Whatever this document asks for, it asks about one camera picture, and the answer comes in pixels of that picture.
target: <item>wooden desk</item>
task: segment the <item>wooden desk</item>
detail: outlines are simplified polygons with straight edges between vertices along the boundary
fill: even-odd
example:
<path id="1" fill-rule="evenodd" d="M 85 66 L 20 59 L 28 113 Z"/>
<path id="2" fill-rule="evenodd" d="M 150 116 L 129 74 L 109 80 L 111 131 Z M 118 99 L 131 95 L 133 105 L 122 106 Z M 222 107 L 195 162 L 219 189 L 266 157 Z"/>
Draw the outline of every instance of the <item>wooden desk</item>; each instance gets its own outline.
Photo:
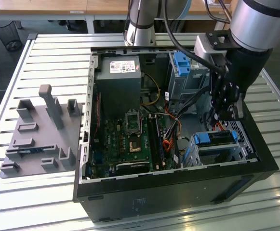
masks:
<path id="1" fill-rule="evenodd" d="M 0 0 L 0 20 L 85 20 L 87 0 Z"/>
<path id="2" fill-rule="evenodd" d="M 0 0 L 0 14 L 84 14 L 87 0 Z"/>
<path id="3" fill-rule="evenodd" d="M 211 7 L 214 14 L 223 13 L 221 7 Z M 128 13 L 128 0 L 87 0 L 87 14 L 123 14 Z M 203 0 L 192 0 L 189 14 L 207 15 Z"/>
<path id="4" fill-rule="evenodd" d="M 221 7 L 210 7 L 213 14 L 224 15 Z M 128 0 L 87 0 L 85 19 L 89 33 L 94 32 L 94 20 L 125 20 L 128 13 Z M 211 20 L 203 0 L 192 0 L 189 14 L 184 20 Z"/>
<path id="5" fill-rule="evenodd" d="M 127 11 L 128 0 L 0 0 L 0 20 L 86 20 L 91 34 L 94 20 L 124 20 Z M 185 20 L 210 20 L 203 0 L 192 0 Z"/>

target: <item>metal worktable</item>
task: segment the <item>metal worktable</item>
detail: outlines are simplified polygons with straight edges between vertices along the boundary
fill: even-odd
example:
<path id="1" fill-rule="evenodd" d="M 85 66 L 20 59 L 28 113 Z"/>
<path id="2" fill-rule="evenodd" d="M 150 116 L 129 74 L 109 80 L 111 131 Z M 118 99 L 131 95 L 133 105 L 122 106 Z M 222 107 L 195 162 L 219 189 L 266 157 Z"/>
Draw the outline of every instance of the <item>metal worktable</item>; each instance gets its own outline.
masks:
<path id="1" fill-rule="evenodd" d="M 196 34 L 177 38 L 190 45 Z M 171 44 L 167 35 L 157 35 L 157 43 Z M 60 103 L 75 98 L 85 107 L 90 47 L 122 45 L 121 34 L 38 35 L 28 40 L 0 105 L 0 165 L 16 125 L 19 99 L 44 104 L 39 85 L 51 84 Z M 280 168 L 280 92 L 266 71 L 262 76 L 245 101 Z M 99 224 L 72 202 L 73 182 L 74 171 L 0 178 L 0 230 L 280 230 L 280 171 L 229 203 Z"/>

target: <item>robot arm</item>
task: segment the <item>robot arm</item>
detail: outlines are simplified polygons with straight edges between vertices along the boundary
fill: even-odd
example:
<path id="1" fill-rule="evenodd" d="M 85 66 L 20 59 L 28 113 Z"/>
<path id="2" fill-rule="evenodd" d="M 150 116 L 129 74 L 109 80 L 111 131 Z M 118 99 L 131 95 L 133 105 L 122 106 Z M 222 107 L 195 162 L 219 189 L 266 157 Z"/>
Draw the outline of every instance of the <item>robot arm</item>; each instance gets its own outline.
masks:
<path id="1" fill-rule="evenodd" d="M 181 18 L 190 5 L 190 0 L 132 0 L 126 45 L 155 45 L 154 19 L 163 18 L 163 11 L 168 18 Z M 280 39 L 280 0 L 239 0 L 230 30 L 198 35 L 196 55 L 175 43 L 167 17 L 166 28 L 172 42 L 210 69 L 211 123 L 242 119 L 246 91 Z"/>
<path id="2" fill-rule="evenodd" d="M 191 0 L 168 0 L 168 17 L 184 18 L 191 6 Z M 127 46 L 153 46 L 156 43 L 154 21 L 163 18 L 163 1 L 131 0 L 130 23 L 126 34 Z"/>
<path id="3" fill-rule="evenodd" d="M 212 120 L 243 118 L 246 91 L 279 39 L 280 0 L 239 0 L 230 30 L 197 37 L 195 54 L 226 70 L 224 75 L 210 73 Z"/>

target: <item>sticker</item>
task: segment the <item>sticker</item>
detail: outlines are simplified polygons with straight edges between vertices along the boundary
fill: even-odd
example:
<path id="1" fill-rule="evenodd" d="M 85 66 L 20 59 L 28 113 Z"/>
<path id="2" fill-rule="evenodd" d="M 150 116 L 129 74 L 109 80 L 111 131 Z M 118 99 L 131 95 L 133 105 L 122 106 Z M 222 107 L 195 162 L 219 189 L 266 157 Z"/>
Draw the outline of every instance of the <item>sticker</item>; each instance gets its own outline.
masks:
<path id="1" fill-rule="evenodd" d="M 70 11 L 70 13 L 84 13 L 84 11 Z"/>
<path id="2" fill-rule="evenodd" d="M 22 150 L 22 151 L 18 151 L 18 153 L 22 154 L 22 153 L 30 153 L 30 150 Z"/>
<path id="3" fill-rule="evenodd" d="M 129 73 L 135 72 L 134 61 L 113 61 L 110 63 L 110 73 Z"/>
<path id="4" fill-rule="evenodd" d="M 166 91 L 166 92 L 165 92 L 165 100 L 166 100 L 166 101 L 169 101 L 169 99 L 170 99 L 170 98 L 169 98 L 169 93 Z"/>
<path id="5" fill-rule="evenodd" d="M 199 65 L 197 65 L 197 64 L 191 65 L 191 69 L 192 68 L 199 68 Z"/>
<path id="6" fill-rule="evenodd" d="M 173 159 L 178 164 L 178 157 L 177 157 L 177 155 L 174 154 L 174 158 Z"/>

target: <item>white cable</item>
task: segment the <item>white cable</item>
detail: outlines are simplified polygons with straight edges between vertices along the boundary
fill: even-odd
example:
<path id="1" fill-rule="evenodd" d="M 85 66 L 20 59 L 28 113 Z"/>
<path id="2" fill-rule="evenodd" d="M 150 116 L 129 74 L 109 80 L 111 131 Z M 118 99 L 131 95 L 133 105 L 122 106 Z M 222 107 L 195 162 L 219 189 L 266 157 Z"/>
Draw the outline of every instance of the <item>white cable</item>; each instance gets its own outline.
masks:
<path id="1" fill-rule="evenodd" d="M 146 110 L 145 108 L 143 108 L 147 113 L 149 114 L 158 114 L 158 115 L 164 115 L 164 116 L 170 116 L 169 114 L 165 114 L 165 113 L 161 113 L 161 112 L 149 112 L 148 110 Z"/>

